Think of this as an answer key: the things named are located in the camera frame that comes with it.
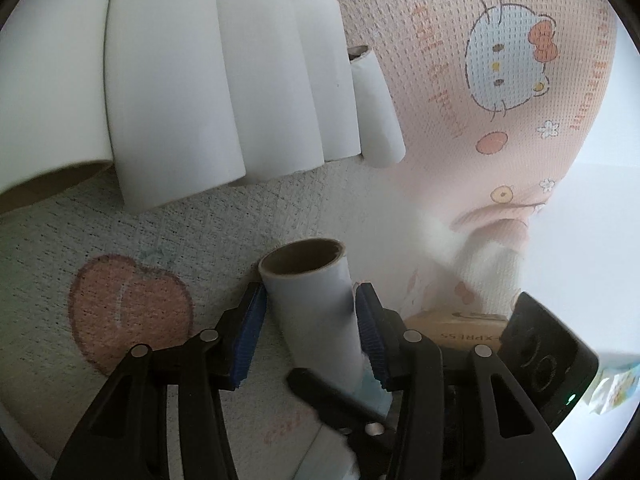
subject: screw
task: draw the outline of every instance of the screw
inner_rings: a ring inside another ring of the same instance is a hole
[[[422,334],[416,330],[407,330],[402,336],[409,343],[419,343],[422,341]]]
[[[492,354],[491,349],[487,345],[478,345],[474,348],[474,351],[480,357],[489,357]]]
[[[144,357],[149,352],[149,348],[146,345],[135,345],[131,349],[131,355],[133,357]]]
[[[200,339],[205,343],[211,343],[212,341],[218,339],[218,332],[216,332],[212,328],[204,329],[202,332],[200,332]]]
[[[369,436],[378,436],[385,433],[385,427],[379,422],[370,422],[364,427],[364,431]]]

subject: white paper roll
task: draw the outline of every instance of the white paper roll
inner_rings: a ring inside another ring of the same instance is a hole
[[[226,74],[246,166],[242,184],[324,164],[291,0],[218,0]]]
[[[385,76],[369,47],[350,48],[349,54],[362,156],[374,168],[388,168],[404,158],[406,149]]]
[[[127,209],[150,209],[244,175],[216,0],[111,0],[105,56]]]
[[[360,154],[356,98],[338,0],[291,0],[314,96],[324,160]]]
[[[0,213],[109,167],[109,0],[20,0],[0,31]]]
[[[364,355],[344,245],[325,238],[294,242],[265,256],[258,270],[296,366],[353,393]]]

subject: white wall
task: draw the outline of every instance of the white wall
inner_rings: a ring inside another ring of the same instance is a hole
[[[523,290],[600,356],[640,361],[640,55],[619,23],[611,80],[598,118],[565,179],[532,218]],[[579,402],[554,433],[588,480],[638,406],[604,415]]]

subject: cat ear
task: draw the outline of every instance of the cat ear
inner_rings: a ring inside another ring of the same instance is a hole
[[[533,97],[540,97],[549,92],[549,78],[542,74],[538,81],[533,83]]]

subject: red bow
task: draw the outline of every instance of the red bow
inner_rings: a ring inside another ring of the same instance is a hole
[[[529,43],[536,46],[533,57],[540,63],[548,63],[560,53],[554,44],[554,27],[549,20],[538,22],[529,31]]]

